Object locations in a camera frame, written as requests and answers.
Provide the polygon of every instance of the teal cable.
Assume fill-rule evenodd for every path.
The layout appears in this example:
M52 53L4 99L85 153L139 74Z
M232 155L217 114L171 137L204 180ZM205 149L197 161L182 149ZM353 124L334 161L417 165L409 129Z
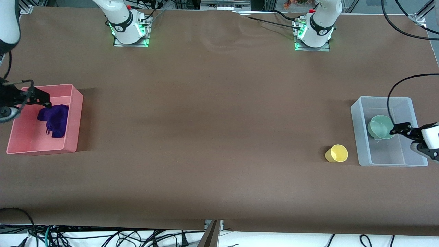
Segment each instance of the teal cable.
M46 245L46 247L49 247L49 244L47 243L47 238L49 237L49 231L50 231L50 226L47 228L46 234L44 235L44 244Z

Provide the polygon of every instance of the brown table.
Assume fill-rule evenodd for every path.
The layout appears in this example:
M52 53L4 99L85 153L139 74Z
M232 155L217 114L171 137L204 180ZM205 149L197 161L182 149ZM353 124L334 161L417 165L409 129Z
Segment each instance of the brown table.
M343 15L331 52L299 52L287 28L167 11L150 47L120 48L104 21L61 7L21 19L8 79L74 84L83 117L78 152L63 155L6 155L11 124L1 125L1 207L50 225L199 229L220 218L234 230L439 235L439 165L360 166L350 115L362 95L437 73L428 41L382 16ZM420 78L394 96L411 97L426 124L439 120L438 90ZM346 162L325 161L334 144Z

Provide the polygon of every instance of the yellow cup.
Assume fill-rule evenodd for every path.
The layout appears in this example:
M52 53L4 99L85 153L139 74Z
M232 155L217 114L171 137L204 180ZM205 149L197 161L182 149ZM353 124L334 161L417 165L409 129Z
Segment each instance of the yellow cup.
M343 162L348 159L348 150L343 145L332 146L325 154L329 162Z

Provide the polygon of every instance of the mint green cup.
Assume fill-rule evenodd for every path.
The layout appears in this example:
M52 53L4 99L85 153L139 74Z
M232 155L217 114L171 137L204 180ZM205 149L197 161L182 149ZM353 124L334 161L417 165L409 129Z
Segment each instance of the mint green cup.
M390 139L393 135L390 131L393 129L393 123L388 116L377 115L372 118L367 125L367 131L374 139Z

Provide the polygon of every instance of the pink bin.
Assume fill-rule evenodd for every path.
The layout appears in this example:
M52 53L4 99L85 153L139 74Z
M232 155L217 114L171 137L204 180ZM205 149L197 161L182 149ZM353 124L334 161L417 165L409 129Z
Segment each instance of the pink bin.
M76 152L83 95L72 84L37 88L50 94L52 105L68 105L65 136L52 138L52 134L47 135L46 122L36 119L43 106L26 105L20 116L14 119L6 153L35 156Z

